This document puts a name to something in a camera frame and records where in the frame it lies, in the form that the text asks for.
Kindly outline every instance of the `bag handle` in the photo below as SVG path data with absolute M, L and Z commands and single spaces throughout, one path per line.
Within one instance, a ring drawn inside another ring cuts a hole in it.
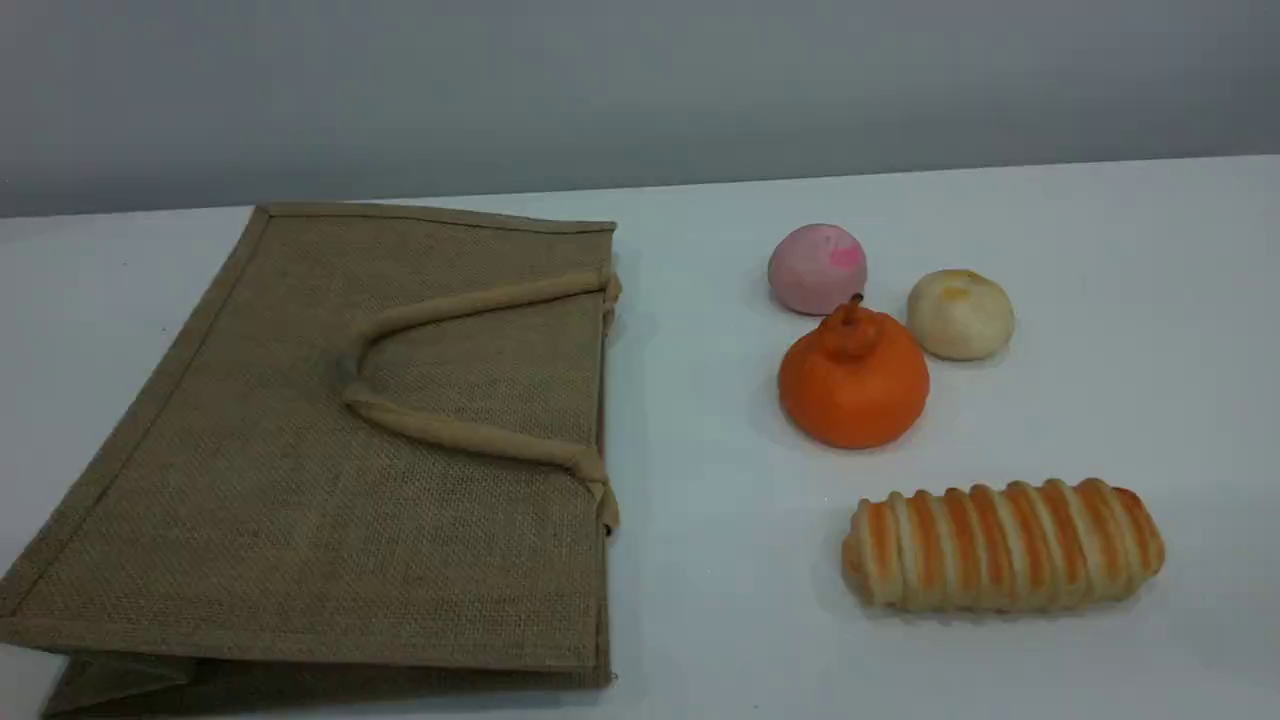
M 596 448 L 527 436 L 481 423 L 468 423 L 421 410 L 410 410 L 378 395 L 360 377 L 361 365 L 369 348 L 398 332 L 440 320 L 602 291 L 604 292 L 604 331 L 608 332 L 613 320 L 613 307 L 622 292 L 622 284 L 608 266 L 392 307 L 361 324 L 338 357 L 338 383 L 342 388 L 342 401 L 370 423 L 413 439 L 493 457 L 564 468 L 591 491 L 600 521 L 604 523 L 605 530 L 612 532 L 618 527 L 621 519 L 618 501 L 613 496 L 609 477 L 604 470 L 604 460 Z

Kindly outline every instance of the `white table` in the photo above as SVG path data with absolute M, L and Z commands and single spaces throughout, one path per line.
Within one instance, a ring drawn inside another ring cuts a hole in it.
M 1280 158 L 1116 163 L 422 200 L 616 219 L 611 341 L 616 685 L 314 717 L 1272 716 L 1280 702 Z M 0 566 L 90 460 L 248 210 L 0 222 Z M 836 452 L 780 414 L 814 320 L 764 266 L 810 222 L 870 256 L 868 305 L 969 266 L 1019 325 L 986 365 L 931 361 L 901 442 Z M 1091 474 L 1135 489 L 1169 564 L 1126 606 L 1016 621 L 867 612 L 838 569 L 863 496 Z M 0 717 L 56 659 L 0 650 Z

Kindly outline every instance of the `jute bag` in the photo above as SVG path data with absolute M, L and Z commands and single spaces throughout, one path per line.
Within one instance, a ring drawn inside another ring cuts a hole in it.
M 0 580 L 46 716 L 608 684 L 613 227 L 257 209 Z

